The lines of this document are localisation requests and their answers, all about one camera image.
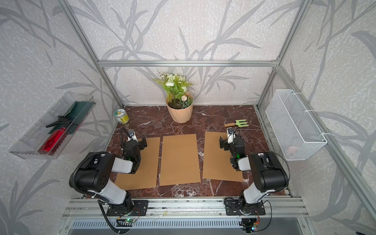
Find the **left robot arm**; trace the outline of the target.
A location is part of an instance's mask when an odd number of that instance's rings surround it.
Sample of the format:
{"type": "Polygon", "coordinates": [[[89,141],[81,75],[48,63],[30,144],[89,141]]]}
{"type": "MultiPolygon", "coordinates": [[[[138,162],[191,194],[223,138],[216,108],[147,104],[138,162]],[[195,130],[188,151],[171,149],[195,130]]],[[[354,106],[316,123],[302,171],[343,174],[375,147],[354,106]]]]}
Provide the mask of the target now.
{"type": "Polygon", "coordinates": [[[99,205],[108,205],[104,216],[145,216],[148,201],[133,202],[131,194],[110,180],[112,172],[135,174],[141,163],[141,150],[147,147],[146,138],[139,142],[129,138],[123,143],[122,156],[110,152],[90,152],[72,173],[69,185],[77,192],[99,199],[99,205]]]}

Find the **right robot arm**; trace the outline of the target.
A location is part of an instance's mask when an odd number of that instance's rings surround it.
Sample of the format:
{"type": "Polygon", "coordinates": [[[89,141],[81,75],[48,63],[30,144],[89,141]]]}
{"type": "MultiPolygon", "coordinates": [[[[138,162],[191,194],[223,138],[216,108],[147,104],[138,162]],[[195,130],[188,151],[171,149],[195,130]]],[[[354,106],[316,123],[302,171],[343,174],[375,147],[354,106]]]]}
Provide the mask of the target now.
{"type": "Polygon", "coordinates": [[[231,153],[230,162],[236,171],[250,171],[253,183],[238,199],[225,198],[226,215],[266,215],[262,199],[288,186],[289,177],[274,152],[245,153],[245,141],[235,135],[220,138],[219,146],[231,153]]]}

